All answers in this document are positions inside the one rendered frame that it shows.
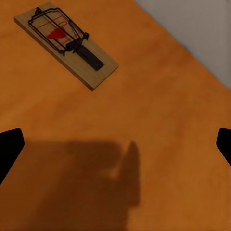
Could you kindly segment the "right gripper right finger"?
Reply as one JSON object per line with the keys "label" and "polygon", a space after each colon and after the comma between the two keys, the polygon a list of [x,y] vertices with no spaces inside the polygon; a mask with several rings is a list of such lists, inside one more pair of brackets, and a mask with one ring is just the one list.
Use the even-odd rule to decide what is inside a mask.
{"label": "right gripper right finger", "polygon": [[218,132],[217,147],[231,166],[231,130],[221,128]]}

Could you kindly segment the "mousetrap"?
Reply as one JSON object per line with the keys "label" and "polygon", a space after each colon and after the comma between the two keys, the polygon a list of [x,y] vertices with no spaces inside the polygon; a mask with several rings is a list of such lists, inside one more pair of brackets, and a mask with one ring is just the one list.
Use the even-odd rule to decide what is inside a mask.
{"label": "mousetrap", "polygon": [[91,91],[119,67],[89,33],[51,1],[15,16],[14,22]]}

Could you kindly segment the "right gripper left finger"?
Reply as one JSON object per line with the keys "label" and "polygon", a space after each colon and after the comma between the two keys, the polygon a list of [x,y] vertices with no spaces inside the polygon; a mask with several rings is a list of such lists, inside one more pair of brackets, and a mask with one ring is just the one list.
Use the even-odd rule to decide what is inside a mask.
{"label": "right gripper left finger", "polygon": [[0,184],[4,181],[25,145],[20,128],[0,133]]}

